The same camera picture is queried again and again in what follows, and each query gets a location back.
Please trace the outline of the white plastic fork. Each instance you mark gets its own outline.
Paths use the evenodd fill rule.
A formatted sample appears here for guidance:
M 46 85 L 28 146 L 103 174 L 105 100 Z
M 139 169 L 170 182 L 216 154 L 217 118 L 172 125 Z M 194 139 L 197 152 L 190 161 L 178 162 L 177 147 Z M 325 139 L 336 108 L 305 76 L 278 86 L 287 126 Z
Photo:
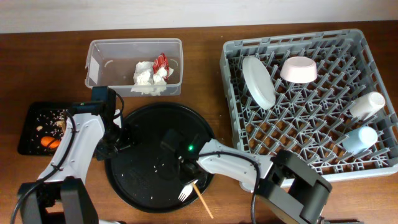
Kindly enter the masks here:
M 190 194 L 193 191 L 193 184 L 195 184 L 197 181 L 198 181 L 198 179 L 193 180 L 183 187 L 183 189 L 180 192 L 180 195 L 178 196 L 178 199 L 181 202 L 184 202 L 190 196 Z

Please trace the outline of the rice pile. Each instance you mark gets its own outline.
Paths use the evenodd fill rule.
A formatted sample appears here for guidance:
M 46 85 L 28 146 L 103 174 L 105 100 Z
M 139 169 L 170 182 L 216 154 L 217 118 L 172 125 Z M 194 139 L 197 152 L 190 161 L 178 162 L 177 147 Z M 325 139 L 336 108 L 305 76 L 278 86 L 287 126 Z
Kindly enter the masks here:
M 65 132 L 64 110 L 41 110 L 34 119 L 34 136 L 60 138 Z

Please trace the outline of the white napkin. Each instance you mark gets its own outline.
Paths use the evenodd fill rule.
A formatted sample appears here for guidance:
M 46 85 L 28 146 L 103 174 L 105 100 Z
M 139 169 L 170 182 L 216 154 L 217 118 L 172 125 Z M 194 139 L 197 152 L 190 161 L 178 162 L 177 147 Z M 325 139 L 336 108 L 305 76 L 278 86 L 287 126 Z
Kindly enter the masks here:
M 136 64 L 133 74 L 134 86 L 131 88 L 131 92 L 160 96 L 167 89 L 165 79 L 169 76 L 169 72 L 164 66 L 154 70 L 154 65 L 154 62 L 148 61 Z

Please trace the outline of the orange carrot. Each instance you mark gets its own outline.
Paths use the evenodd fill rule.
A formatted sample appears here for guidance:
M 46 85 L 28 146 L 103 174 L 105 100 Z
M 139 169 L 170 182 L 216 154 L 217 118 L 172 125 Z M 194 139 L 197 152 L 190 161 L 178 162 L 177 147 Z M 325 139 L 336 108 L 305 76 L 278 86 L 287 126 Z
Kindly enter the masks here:
M 55 139 L 51 136 L 44 136 L 41 138 L 40 143 L 43 147 L 56 149 L 60 145 L 60 140 Z

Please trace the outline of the wrapper with red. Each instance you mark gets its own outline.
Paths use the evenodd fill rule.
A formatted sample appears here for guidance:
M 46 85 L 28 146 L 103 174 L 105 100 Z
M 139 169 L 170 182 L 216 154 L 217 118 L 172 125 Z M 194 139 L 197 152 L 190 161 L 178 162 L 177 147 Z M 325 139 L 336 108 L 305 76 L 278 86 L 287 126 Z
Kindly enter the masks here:
M 173 69 L 169 66 L 169 61 L 164 53 L 161 53 L 157 59 L 155 59 L 152 66 L 154 71 L 153 81 L 155 85 L 165 85 L 171 74 L 173 74 Z

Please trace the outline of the grey plate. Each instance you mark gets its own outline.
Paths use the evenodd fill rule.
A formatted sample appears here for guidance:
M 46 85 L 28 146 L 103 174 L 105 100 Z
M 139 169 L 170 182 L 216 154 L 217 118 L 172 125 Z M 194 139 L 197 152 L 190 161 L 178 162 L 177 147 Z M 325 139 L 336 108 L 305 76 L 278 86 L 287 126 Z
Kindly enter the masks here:
M 246 86 L 255 102 L 264 110 L 276 101 L 275 88 L 265 65 L 256 57 L 245 57 L 242 70 Z

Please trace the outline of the pink bowl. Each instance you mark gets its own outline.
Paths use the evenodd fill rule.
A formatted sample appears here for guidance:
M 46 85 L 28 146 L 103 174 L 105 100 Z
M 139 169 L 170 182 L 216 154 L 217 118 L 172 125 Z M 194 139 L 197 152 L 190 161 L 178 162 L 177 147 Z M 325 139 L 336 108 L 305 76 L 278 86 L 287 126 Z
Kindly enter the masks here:
M 280 77 L 292 83 L 310 83 L 318 77 L 316 62 L 308 57 L 288 58 L 282 66 Z

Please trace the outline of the light blue cup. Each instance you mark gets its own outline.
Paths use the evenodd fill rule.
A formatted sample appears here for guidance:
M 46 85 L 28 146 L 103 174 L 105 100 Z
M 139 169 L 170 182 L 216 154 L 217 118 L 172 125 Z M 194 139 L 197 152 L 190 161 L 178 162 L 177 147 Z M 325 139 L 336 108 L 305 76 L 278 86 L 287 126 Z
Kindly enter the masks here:
M 352 154 L 359 154 L 371 146 L 377 141 L 377 132 L 368 126 L 364 126 L 355 130 L 350 131 L 348 138 L 342 143 L 345 151 Z

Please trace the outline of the white cup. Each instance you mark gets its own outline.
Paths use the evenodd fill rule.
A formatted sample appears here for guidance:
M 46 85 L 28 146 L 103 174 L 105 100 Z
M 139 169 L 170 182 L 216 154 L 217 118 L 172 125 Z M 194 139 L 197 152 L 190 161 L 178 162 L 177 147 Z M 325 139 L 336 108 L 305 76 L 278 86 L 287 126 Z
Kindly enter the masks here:
M 386 104 L 383 95 L 376 91 L 367 93 L 353 102 L 354 105 L 349 109 L 349 112 L 354 118 L 359 118 L 363 121 L 376 114 Z

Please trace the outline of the food scraps pile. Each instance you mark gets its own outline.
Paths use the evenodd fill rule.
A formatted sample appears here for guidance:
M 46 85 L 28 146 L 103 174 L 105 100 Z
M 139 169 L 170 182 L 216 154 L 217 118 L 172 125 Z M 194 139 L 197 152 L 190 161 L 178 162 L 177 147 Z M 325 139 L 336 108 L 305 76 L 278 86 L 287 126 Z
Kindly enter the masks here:
M 46 119 L 43 121 L 39 121 L 35 130 L 36 131 L 47 130 L 47 131 L 53 131 L 53 132 L 65 131 L 66 123 L 62 119 L 61 120 Z

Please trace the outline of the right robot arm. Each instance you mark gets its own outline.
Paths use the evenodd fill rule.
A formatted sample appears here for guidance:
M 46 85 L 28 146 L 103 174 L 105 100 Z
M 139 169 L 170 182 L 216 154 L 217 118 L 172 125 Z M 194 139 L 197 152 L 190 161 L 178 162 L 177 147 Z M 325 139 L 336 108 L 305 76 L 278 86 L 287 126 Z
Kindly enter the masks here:
M 318 223 L 331 184 L 293 152 L 255 155 L 225 146 L 216 139 L 188 138 L 173 129 L 160 142 L 173 156 L 184 184 L 204 173 L 238 180 L 285 223 Z

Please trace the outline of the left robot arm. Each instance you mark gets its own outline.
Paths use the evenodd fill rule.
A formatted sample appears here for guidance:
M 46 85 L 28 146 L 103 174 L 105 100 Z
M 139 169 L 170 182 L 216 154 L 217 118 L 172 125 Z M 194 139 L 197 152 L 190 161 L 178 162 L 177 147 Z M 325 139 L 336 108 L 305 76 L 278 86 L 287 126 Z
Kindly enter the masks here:
M 45 170 L 23 183 L 11 215 L 23 223 L 102 223 L 85 187 L 93 157 L 117 157 L 135 144 L 132 129 L 116 109 L 122 97 L 108 86 L 92 89 L 91 100 L 65 110 L 66 129 Z

